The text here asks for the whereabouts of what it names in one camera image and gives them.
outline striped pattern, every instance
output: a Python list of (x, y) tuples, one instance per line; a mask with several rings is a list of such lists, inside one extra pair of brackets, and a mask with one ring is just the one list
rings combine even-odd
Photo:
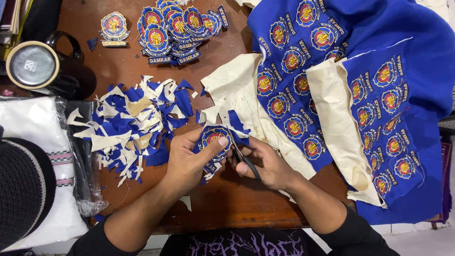
[(50, 152), (47, 153), (47, 155), (49, 156), (49, 159), (51, 159), (52, 165), (69, 164), (73, 162), (71, 151), (68, 150)]
[(58, 179), (57, 180), (57, 187), (67, 187), (72, 186), (74, 184), (74, 178), (65, 178), (65, 179)]

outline person's right hand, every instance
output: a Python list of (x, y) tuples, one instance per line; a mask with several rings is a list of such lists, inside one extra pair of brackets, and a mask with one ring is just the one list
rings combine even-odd
[[(253, 162), (262, 182), (270, 189), (288, 190), (297, 177), (303, 177), (299, 172), (291, 169), (272, 147), (254, 137), (250, 136), (249, 147), (239, 145), (239, 149)], [(228, 156), (229, 162), (240, 176), (254, 179), (254, 173), (246, 163), (237, 163), (235, 157), (231, 157), (231, 152)]]

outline scissors handle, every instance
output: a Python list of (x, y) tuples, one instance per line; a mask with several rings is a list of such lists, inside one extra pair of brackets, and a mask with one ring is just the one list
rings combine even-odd
[(261, 182), (261, 176), (259, 175), (258, 170), (256, 170), (256, 167), (254, 164), (250, 161), (250, 159), (246, 156), (242, 157), (243, 161), (248, 165), (248, 167), (253, 171), (254, 177), (256, 177), (256, 180)]

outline scissors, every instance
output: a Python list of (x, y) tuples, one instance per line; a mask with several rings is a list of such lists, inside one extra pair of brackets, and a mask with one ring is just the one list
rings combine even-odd
[(261, 176), (259, 175), (258, 170), (256, 170), (256, 167), (254, 167), (254, 164), (251, 162), (251, 160), (244, 156), (242, 152), (238, 149), (237, 143), (235, 143), (234, 136), (232, 136), (231, 130), (228, 128), (227, 133), (229, 136), (231, 136), (231, 142), (232, 145), (234, 145), (235, 151), (233, 152), (233, 155), (235, 156), (235, 159), (237, 160), (237, 163), (244, 162), (248, 165), (248, 167), (253, 171), (254, 177), (256, 177), (256, 180), (261, 182)]

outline wooden table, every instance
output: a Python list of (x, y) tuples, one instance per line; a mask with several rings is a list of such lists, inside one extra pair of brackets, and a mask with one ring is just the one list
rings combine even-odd
[[(247, 26), (249, 9), (240, 7), (234, 0), (195, 0), (194, 6), (202, 13), (216, 10), (224, 5), (231, 26), (212, 38), (200, 48), (202, 56), (190, 64), (172, 67), (171, 65), (153, 65), (140, 54), (137, 43), (136, 23), (143, 6), (154, 5), (152, 0), (63, 0), (58, 30), (68, 32), (79, 40), (85, 54), (85, 65), (96, 74), (95, 94), (102, 96), (110, 84), (124, 83), (126, 88), (141, 81), (140, 75), (155, 76), (154, 81), (172, 78), (180, 82), (186, 79), (197, 92), (201, 92), (200, 80), (211, 74), (219, 66), (231, 61), (243, 53), (251, 53), (252, 34)], [(100, 20), (111, 12), (119, 11), (127, 18), (127, 27), (131, 31), (127, 38), (127, 48), (103, 48), (98, 42), (90, 52), (86, 40), (100, 37)], [(66, 39), (58, 43), (59, 51), (70, 54), (71, 46)], [(192, 99), (196, 109), (213, 106), (210, 97)], [(198, 125), (190, 117), (188, 125), (175, 130), (176, 134), (185, 133)], [(146, 191), (153, 188), (164, 176), (166, 165), (146, 167), (141, 174), (142, 185), (136, 181), (127, 181), (117, 188), (119, 179), (115, 172), (101, 170), (103, 198), (110, 206), (103, 214), (121, 209)], [(354, 203), (346, 199), (346, 185), (340, 178), (334, 164), (325, 166), (311, 181), (326, 192), (354, 208)], [(188, 194), (191, 197), (192, 212), (183, 202), (177, 202), (161, 221), (157, 234), (173, 234), (187, 231), (218, 228), (302, 228), (308, 223), (296, 204), (277, 191), (266, 189), (262, 184), (247, 178), (240, 178), (230, 166), (226, 166), (210, 181), (198, 186)]]

